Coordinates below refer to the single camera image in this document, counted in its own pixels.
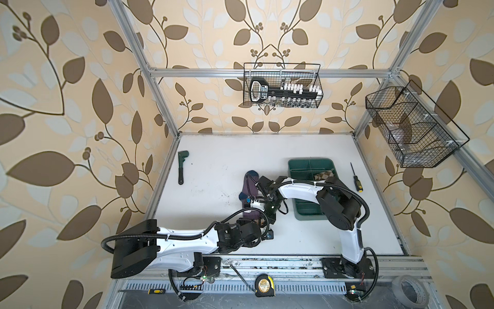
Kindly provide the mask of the purple sock yellow cuff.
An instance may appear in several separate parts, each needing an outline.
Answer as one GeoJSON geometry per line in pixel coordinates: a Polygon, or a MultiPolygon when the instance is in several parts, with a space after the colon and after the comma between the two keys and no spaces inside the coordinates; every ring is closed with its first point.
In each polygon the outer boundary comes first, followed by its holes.
{"type": "Polygon", "coordinates": [[[239,200],[242,203],[242,208],[248,208],[254,206],[255,208],[263,209],[261,205],[265,199],[260,195],[256,183],[259,181],[259,174],[254,171],[248,171],[244,175],[243,189],[239,194],[239,200]]]}

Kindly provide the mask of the beige argyle sock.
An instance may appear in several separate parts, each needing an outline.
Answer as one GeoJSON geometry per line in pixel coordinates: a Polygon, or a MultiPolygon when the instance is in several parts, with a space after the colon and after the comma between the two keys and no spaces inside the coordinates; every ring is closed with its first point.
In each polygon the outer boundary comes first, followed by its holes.
{"type": "Polygon", "coordinates": [[[324,171],[324,172],[321,172],[321,173],[314,175],[314,180],[316,182],[326,181],[328,178],[331,178],[331,177],[334,177],[334,173],[333,173],[333,171],[329,170],[329,171],[324,171]]]}

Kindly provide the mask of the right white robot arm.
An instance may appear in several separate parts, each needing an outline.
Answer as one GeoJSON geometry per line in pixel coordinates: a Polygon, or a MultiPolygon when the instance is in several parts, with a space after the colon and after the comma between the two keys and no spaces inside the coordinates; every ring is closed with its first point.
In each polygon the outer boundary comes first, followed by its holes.
{"type": "Polygon", "coordinates": [[[378,275],[378,259],[363,246],[361,225],[369,218],[370,208],[364,199],[338,178],[325,181],[293,180],[264,176],[254,181],[264,198],[264,212],[272,224],[275,212],[285,200],[303,200],[319,205],[323,215],[338,229],[342,253],[339,258],[321,259],[324,277],[328,279],[370,279],[378,275]]]}

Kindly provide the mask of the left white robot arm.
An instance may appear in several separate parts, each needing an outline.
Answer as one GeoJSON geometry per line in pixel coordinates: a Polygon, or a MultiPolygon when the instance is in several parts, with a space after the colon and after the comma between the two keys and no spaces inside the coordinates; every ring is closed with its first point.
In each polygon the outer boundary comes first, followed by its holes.
{"type": "Polygon", "coordinates": [[[254,248],[267,239],[270,224],[264,211],[255,207],[236,211],[204,230],[165,229],[150,219],[103,239],[101,247],[113,255],[113,279],[135,276],[151,265],[198,275],[205,267],[203,256],[254,248]]]}

